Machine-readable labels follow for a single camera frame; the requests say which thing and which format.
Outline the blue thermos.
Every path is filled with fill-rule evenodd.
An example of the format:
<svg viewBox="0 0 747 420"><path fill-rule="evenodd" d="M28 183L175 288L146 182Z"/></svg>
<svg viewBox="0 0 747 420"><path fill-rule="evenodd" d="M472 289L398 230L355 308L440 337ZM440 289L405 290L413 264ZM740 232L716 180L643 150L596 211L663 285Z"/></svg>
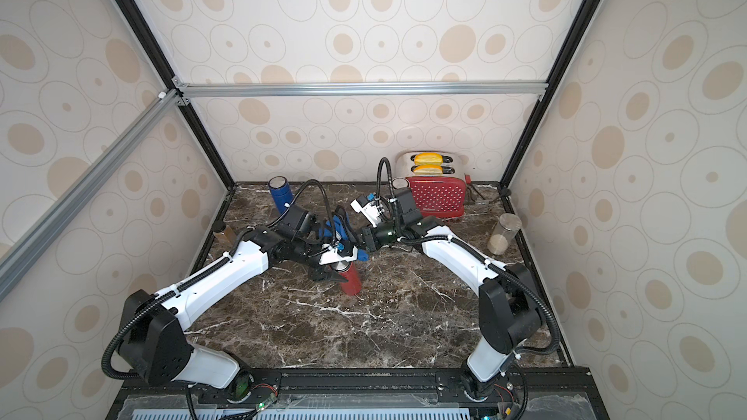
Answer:
<svg viewBox="0 0 747 420"><path fill-rule="evenodd" d="M288 179L284 176L274 176L268 180L268 190L275 207L282 215L293 201L293 192Z"/></svg>

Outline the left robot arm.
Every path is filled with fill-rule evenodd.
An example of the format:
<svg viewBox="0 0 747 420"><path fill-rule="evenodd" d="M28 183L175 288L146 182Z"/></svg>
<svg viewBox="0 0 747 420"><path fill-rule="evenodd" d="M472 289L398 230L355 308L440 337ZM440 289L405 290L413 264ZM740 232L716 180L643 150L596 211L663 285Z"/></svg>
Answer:
<svg viewBox="0 0 747 420"><path fill-rule="evenodd" d="M231 250L197 273L155 294L131 294L120 329L104 349L101 371L111 379L141 379L150 386L174 381L223 390L246 386L250 371L237 357L189 342L186 330L233 290L275 264L297 262L338 278L356 258L356 246L336 235L316 240L267 227L247 229Z"/></svg>

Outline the red thermos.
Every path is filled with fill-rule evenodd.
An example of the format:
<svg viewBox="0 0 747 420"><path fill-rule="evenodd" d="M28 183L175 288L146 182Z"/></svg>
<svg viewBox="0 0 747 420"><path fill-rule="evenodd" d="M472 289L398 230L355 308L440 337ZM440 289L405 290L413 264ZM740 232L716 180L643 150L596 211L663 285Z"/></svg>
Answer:
<svg viewBox="0 0 747 420"><path fill-rule="evenodd" d="M356 296L362 290L362 282L358 271L355 266L355 262L338 262L334 265L334 269L338 272L338 275L344 280L340 282L340 289L348 296Z"/></svg>

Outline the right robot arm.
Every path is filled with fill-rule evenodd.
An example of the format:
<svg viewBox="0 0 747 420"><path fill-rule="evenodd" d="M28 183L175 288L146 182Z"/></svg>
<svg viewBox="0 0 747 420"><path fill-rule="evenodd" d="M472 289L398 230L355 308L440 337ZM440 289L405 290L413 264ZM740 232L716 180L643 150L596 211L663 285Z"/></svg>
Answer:
<svg viewBox="0 0 747 420"><path fill-rule="evenodd" d="M400 243L445 266L478 297L480 341L464 364L464 383L483 387L524 355L552 355L560 328L552 307L538 294L531 271L480 252L435 218L408 227L392 222L363 227L363 243L373 253Z"/></svg>

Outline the blue cleaning cloth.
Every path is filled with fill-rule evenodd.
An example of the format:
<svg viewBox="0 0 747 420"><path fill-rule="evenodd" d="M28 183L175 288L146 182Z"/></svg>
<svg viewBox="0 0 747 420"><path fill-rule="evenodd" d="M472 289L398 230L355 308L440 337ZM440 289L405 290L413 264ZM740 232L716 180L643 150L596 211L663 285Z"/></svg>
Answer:
<svg viewBox="0 0 747 420"><path fill-rule="evenodd" d="M333 226L331 226L329 221L326 221L323 226L320 226L317 237L331 238L333 233L336 233L336 237L338 237L339 241L342 241L344 246L351 245L357 248L356 260L363 263L367 262L369 260L369 254L363 248L362 240L354 233L348 219L346 219L344 215L337 213L333 216L333 221Z"/></svg>

